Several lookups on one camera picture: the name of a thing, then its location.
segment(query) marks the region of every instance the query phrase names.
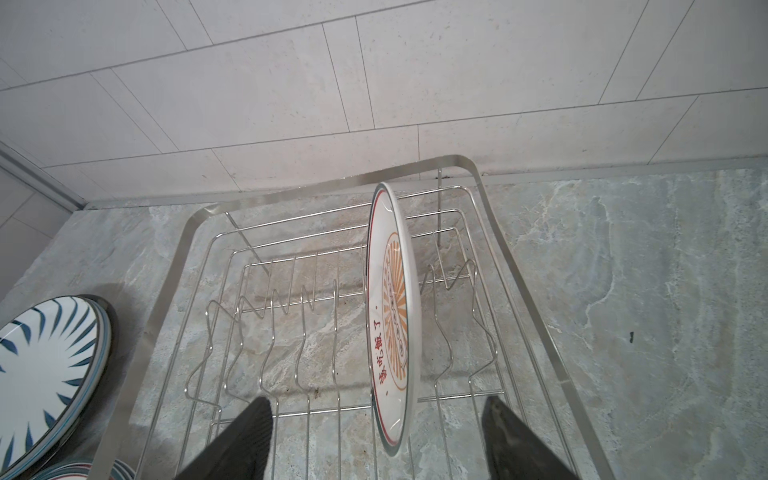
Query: wall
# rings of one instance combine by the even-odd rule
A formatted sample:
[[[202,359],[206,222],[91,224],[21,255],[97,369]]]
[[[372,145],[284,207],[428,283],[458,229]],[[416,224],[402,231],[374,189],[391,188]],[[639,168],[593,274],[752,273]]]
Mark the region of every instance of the wall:
[[[0,140],[87,200],[757,156],[765,25],[763,0],[8,0]]]
[[[70,213],[0,170],[0,300]]]

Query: gray stone countertop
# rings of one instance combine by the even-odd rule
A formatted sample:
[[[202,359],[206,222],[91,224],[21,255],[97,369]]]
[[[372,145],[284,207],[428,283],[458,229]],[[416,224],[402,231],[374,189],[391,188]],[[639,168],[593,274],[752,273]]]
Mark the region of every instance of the gray stone countertop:
[[[765,478],[768,170],[489,193],[617,478]],[[322,197],[256,216],[351,200]],[[76,212],[0,303],[3,324],[68,294],[103,296],[118,312],[111,363],[59,458],[93,455],[181,229],[198,208]],[[201,231],[226,228],[221,217]],[[196,237],[193,251],[206,242]]]

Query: metal dish rack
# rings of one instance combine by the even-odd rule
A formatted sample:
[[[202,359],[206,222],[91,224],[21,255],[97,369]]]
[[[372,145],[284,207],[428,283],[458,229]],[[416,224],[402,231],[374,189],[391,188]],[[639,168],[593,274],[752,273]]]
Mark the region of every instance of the metal dish rack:
[[[394,458],[384,452],[371,410],[363,291],[370,202],[267,222],[253,222],[246,212],[243,219],[235,217],[240,208],[272,199],[236,202],[206,210],[208,216],[223,213],[231,228],[213,235],[197,267],[137,478],[161,476],[152,468],[153,438],[160,430],[178,429],[170,436],[180,446],[162,472],[175,475],[259,395],[270,398],[275,417],[268,478],[487,478],[479,413],[489,395],[510,405],[577,475],[613,478],[554,343],[548,333],[541,338],[541,317],[534,304],[531,311],[525,283],[509,263],[511,254],[474,164],[440,157],[360,176],[353,184],[452,165],[470,170],[477,189],[438,183],[399,196],[423,305],[422,381],[407,449]],[[307,190],[282,198],[325,191]],[[182,267],[188,251],[186,245]],[[530,316],[519,311],[520,298]],[[153,311],[159,318],[155,339],[161,310]],[[540,338],[529,337],[529,322]],[[540,362],[542,347],[550,365]],[[126,405],[129,394],[137,395],[131,374],[137,373],[129,372],[121,392]],[[558,383],[562,392],[553,392]],[[173,420],[164,424],[166,416]],[[111,435],[121,420],[118,402],[96,462],[116,453],[119,438]]]

